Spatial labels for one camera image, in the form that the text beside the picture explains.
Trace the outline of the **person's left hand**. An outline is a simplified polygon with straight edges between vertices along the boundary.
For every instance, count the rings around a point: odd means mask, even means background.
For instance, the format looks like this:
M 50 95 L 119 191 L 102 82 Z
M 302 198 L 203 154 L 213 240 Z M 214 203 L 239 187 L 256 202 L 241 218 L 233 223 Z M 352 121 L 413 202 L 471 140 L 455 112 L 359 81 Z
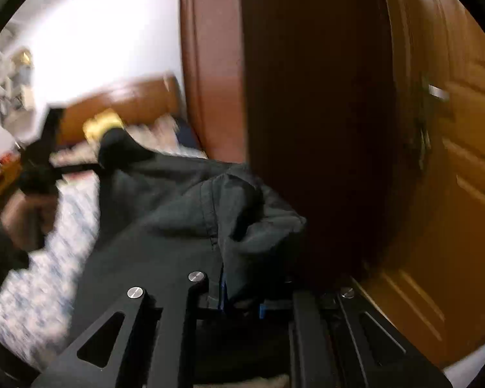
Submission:
M 54 229 L 58 207 L 58 191 L 52 194 L 17 191 L 1 213 L 1 224 L 16 248 L 39 251 Z

